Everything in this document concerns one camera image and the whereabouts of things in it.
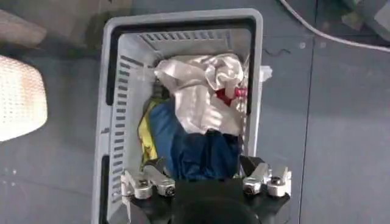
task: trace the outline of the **screw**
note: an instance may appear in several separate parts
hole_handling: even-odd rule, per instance
[[[247,195],[254,195],[255,191],[251,187],[245,187],[244,188],[244,193],[247,194]]]
[[[299,48],[304,49],[306,47],[306,43],[302,42],[299,44]]]
[[[272,177],[271,178],[271,184],[273,185],[282,185],[282,180],[280,177]]]
[[[165,190],[165,194],[166,194],[166,196],[169,196],[169,197],[174,196],[175,195],[175,188],[174,187],[168,187]]]
[[[140,187],[146,187],[147,186],[147,180],[140,180]]]

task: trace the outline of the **laundry basket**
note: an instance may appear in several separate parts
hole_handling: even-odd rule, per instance
[[[255,156],[261,100],[263,19],[254,9],[210,10],[111,19],[104,30],[92,223],[125,223],[120,175],[139,169],[137,128],[154,92],[153,67],[176,55],[232,52],[243,63],[247,99],[241,140],[243,152]]]

